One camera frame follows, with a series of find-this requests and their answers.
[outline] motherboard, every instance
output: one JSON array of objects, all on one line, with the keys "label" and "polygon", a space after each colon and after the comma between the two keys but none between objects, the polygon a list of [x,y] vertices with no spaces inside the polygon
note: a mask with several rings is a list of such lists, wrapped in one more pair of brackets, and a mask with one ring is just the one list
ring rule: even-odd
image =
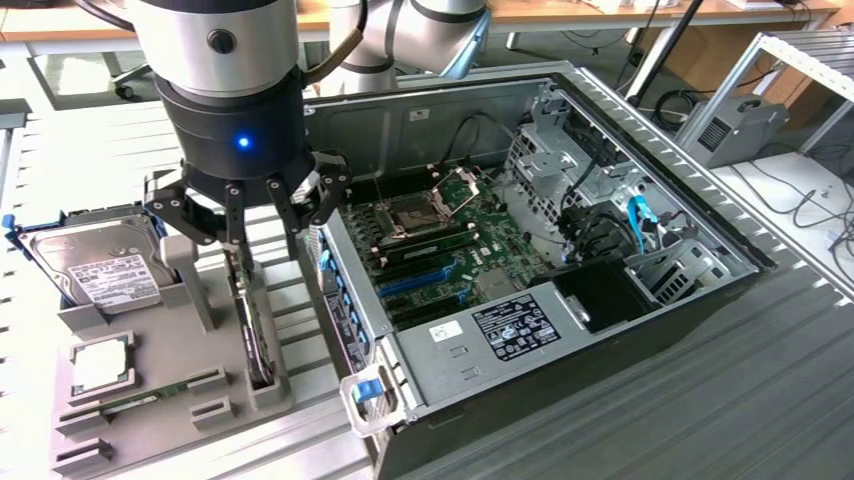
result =
[{"label": "motherboard", "polygon": [[435,180],[433,188],[390,198],[378,192],[343,211],[398,331],[523,290],[550,270],[490,177],[457,167]]}]

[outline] blue clip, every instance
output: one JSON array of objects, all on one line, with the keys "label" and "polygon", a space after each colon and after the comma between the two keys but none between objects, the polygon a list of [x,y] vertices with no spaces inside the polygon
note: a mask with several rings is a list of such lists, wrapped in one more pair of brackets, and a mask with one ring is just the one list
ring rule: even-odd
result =
[{"label": "blue clip", "polygon": [[318,265],[320,266],[320,270],[327,270],[330,268],[330,259],[332,258],[332,252],[324,250],[320,253],[320,260],[318,261]]},{"label": "blue clip", "polygon": [[383,389],[383,383],[379,381],[379,378],[359,382],[356,386],[352,387],[352,399],[356,403],[364,403],[370,399],[380,397],[383,393],[386,393],[386,390]]},{"label": "blue clip", "polygon": [[638,237],[638,245],[641,246],[641,255],[646,253],[646,247],[643,246],[643,233],[641,232],[641,219],[649,219],[653,223],[658,223],[658,217],[653,213],[650,209],[650,205],[646,203],[646,198],[643,195],[635,195],[629,199],[629,204],[626,206],[629,215],[629,225],[631,225],[631,230],[635,232],[635,237]]},{"label": "blue clip", "polygon": [[461,305],[466,305],[466,298],[469,297],[470,292],[471,292],[471,288],[467,288],[466,290],[461,290],[459,292],[457,292],[457,300]]}]

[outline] hard drive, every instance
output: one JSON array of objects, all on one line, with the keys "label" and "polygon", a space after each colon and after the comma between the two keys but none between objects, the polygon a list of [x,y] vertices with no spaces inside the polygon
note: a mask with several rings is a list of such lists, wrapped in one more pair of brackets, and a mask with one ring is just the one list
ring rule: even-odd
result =
[{"label": "hard drive", "polygon": [[159,255],[158,220],[139,205],[19,226],[15,236],[70,306],[95,304],[103,313],[122,313],[159,303],[159,289],[178,281]]}]

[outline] white label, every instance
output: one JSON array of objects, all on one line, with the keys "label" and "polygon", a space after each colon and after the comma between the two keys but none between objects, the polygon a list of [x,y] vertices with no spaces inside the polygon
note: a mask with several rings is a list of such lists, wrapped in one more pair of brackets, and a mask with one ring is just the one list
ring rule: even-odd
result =
[{"label": "white label", "polygon": [[127,364],[124,349],[119,339],[87,345],[75,355],[75,385],[91,390],[118,382]]},{"label": "white label", "polygon": [[158,284],[142,255],[130,255],[68,269],[98,307],[158,296]]},{"label": "white label", "polygon": [[459,326],[457,320],[453,320],[449,323],[443,323],[442,325],[437,325],[430,329],[433,341],[437,343],[439,343],[442,340],[447,340],[451,337],[462,335],[462,333],[463,328]]},{"label": "white label", "polygon": [[430,118],[430,109],[422,108],[421,110],[413,110],[410,112],[410,122],[417,122],[418,120],[427,120]]}]

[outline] blue led light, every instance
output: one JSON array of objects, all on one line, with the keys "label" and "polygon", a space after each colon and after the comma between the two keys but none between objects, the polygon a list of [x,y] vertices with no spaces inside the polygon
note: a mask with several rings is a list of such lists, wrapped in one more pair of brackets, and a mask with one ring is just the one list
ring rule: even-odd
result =
[{"label": "blue led light", "polygon": [[240,150],[248,150],[252,148],[252,139],[247,135],[240,135],[235,143]]}]

